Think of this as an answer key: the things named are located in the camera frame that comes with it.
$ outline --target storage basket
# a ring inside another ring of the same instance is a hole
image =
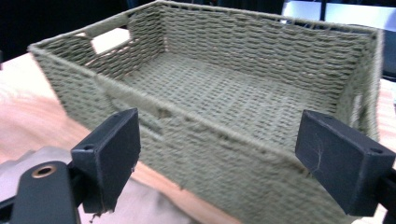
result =
[[[350,221],[293,150],[304,109],[376,139],[381,49],[376,29],[168,1],[29,47],[71,118],[137,107],[141,160],[246,223]]]

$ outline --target green woven basket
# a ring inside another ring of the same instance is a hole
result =
[[[142,161],[246,223],[348,223],[293,150],[304,109],[377,138],[381,49],[376,29],[168,1],[29,47],[71,118],[138,107]]]

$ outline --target basket bottom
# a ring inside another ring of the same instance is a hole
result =
[[[337,102],[266,74],[251,75],[170,52],[128,74],[123,82],[290,151],[303,110],[333,115]]]

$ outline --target table surface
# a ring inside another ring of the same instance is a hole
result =
[[[378,129],[380,143],[396,151],[396,116],[391,88],[392,83],[381,80]],[[72,148],[88,133],[86,128],[66,116],[31,54],[3,63],[0,71],[0,163],[16,160],[28,150],[44,146]],[[161,191],[203,223],[238,223],[142,163],[137,165],[132,178]]]

